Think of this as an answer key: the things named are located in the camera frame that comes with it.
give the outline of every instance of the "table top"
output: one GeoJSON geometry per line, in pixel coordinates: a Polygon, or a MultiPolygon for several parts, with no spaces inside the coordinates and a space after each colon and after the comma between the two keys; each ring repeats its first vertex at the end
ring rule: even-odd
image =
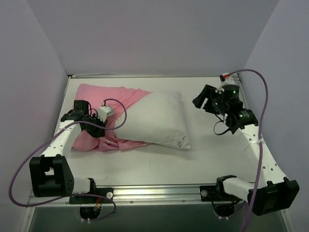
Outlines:
{"type": "MultiPolygon", "coordinates": [[[[68,163],[75,177],[94,178],[101,186],[211,184],[228,174],[254,182],[257,167],[250,162],[238,140],[231,133],[215,135],[213,126],[218,119],[192,104],[206,84],[219,86],[219,77],[70,79],[60,117],[71,109],[80,84],[147,91],[181,90],[191,149],[160,145],[111,152],[72,149],[68,163]]],[[[221,123],[216,127],[217,131],[225,129],[221,123]]]]}

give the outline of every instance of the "gray wall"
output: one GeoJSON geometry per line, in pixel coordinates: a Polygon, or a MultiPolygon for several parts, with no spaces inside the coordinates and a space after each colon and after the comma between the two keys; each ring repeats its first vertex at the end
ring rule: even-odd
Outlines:
{"type": "MultiPolygon", "coordinates": [[[[291,207],[297,231],[309,227],[309,1],[280,0],[246,68],[260,71],[269,85],[263,135],[278,164],[300,193],[291,207]]],[[[261,113],[264,87],[256,75],[243,74],[251,108],[261,113]]]]}
{"type": "MultiPolygon", "coordinates": [[[[25,0],[0,1],[0,231],[18,231],[24,209],[8,198],[11,177],[30,151],[52,135],[66,73],[25,0]]],[[[14,196],[26,203],[25,168],[14,196]]]]}
{"type": "Polygon", "coordinates": [[[28,0],[69,74],[243,67],[278,0],[28,0]]]}

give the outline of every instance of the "pink cloth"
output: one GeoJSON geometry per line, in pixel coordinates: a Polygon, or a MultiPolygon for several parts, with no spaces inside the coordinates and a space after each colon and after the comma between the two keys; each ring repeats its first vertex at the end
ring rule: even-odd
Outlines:
{"type": "MultiPolygon", "coordinates": [[[[88,101],[90,102],[92,108],[98,109],[104,99],[115,98],[121,101],[125,105],[126,109],[128,109],[149,93],[150,92],[141,89],[125,87],[99,87],[81,84],[77,89],[75,99],[88,101]]],[[[124,112],[124,110],[121,105],[115,101],[107,101],[106,105],[114,109],[114,114],[107,119],[108,122],[106,127],[114,127],[116,119],[124,112]]],[[[105,136],[100,138],[93,138],[86,131],[83,131],[75,140],[73,148],[79,151],[90,151],[94,148],[98,148],[101,151],[110,151],[127,150],[145,145],[148,144],[144,142],[118,139],[115,137],[113,130],[106,130],[105,136]]]]}

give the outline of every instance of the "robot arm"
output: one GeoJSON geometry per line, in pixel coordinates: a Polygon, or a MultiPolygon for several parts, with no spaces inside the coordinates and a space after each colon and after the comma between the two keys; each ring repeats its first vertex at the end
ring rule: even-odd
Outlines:
{"type": "MultiPolygon", "coordinates": [[[[262,169],[253,212],[259,216],[289,208],[299,191],[298,183],[287,178],[272,157],[265,141],[258,140],[258,121],[251,110],[243,108],[243,102],[239,100],[239,87],[231,77],[228,83],[223,83],[219,88],[206,85],[201,94],[193,100],[193,104],[196,108],[201,108],[206,98],[208,100],[203,109],[224,117],[223,122],[242,144],[254,166],[258,165],[259,143],[262,143],[262,169]]],[[[250,203],[253,187],[254,184],[235,175],[222,176],[217,178],[216,194],[222,199],[234,195],[250,203]]]]}
{"type": "Polygon", "coordinates": [[[89,125],[74,124],[74,121],[88,121],[104,127],[113,109],[102,104],[98,114],[89,114],[87,101],[74,101],[74,108],[61,118],[58,132],[64,130],[39,157],[30,160],[30,174],[33,193],[36,197],[70,196],[88,193],[95,188],[92,179],[77,178],[72,175],[67,163],[69,152],[77,136],[87,131],[93,137],[104,136],[105,131],[89,125]]]}

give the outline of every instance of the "screw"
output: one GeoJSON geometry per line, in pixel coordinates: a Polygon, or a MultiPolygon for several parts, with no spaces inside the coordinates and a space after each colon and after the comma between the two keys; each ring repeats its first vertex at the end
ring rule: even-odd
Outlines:
{"type": "Polygon", "coordinates": [[[113,197],[112,192],[108,192],[108,193],[106,193],[106,197],[107,197],[108,199],[111,199],[111,198],[113,197]]]}
{"type": "Polygon", "coordinates": [[[202,190],[201,191],[201,196],[202,197],[207,197],[207,191],[206,190],[202,190]]]}

